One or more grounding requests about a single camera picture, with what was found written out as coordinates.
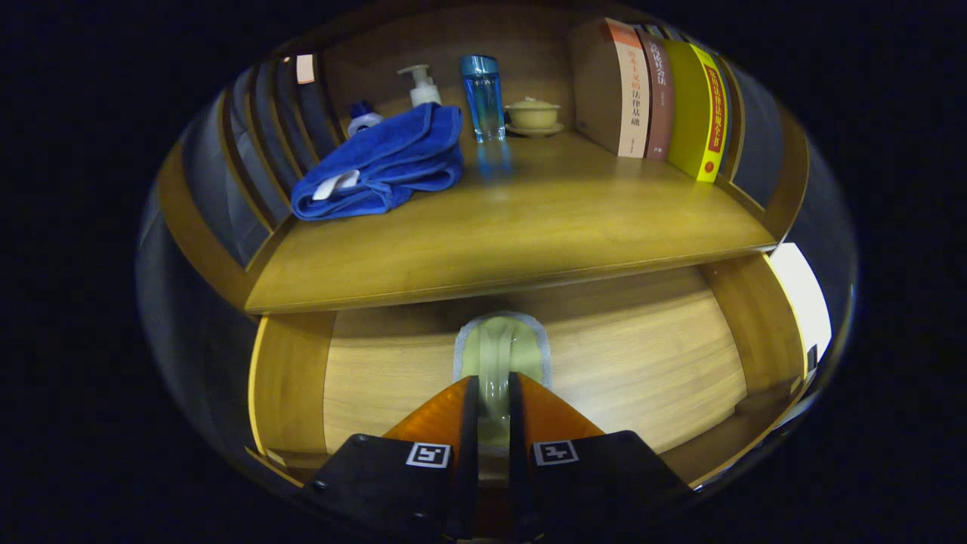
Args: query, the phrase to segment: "blue glass bottle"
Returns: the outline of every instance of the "blue glass bottle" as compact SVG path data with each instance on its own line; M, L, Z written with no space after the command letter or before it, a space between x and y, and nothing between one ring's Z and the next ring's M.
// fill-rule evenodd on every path
M504 139L504 109L497 59L483 55L462 56L460 72L463 74L463 87L467 91L477 141Z

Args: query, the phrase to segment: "shelf board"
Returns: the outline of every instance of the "shelf board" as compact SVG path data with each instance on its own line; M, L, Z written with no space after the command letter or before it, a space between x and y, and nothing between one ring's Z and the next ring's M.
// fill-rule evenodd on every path
M774 237L713 184L575 133L461 141L465 172L384 215L298 223L246 305L291 313L426 302L736 257Z

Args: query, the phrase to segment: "folded towel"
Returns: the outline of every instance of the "folded towel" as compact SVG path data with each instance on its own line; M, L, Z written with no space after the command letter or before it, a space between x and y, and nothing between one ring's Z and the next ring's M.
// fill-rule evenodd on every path
M292 210L308 221L386 213L413 191L442 191L463 172L453 106L425 104L342 144L292 191Z

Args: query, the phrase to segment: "red label on book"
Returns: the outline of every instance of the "red label on book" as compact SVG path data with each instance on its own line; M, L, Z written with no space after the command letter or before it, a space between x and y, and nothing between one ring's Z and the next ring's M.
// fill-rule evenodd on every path
M712 89L712 130L709 132L709 151L719 153L725 140L725 91L721 80L714 68L705 67L705 75L709 78L709 88Z
M633 28L625 28L606 22L601 26L601 33L606 42L630 45L636 49L641 48L641 42L638 41L638 35L635 34Z

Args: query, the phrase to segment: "brown book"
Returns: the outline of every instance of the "brown book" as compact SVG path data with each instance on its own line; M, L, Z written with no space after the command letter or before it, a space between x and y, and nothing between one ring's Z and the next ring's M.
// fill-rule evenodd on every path
M648 77L652 82L645 158L664 161L668 156L671 129L675 125L675 85L671 65L668 64L668 55L661 40L652 36L641 25L635 25L634 30L645 51Z

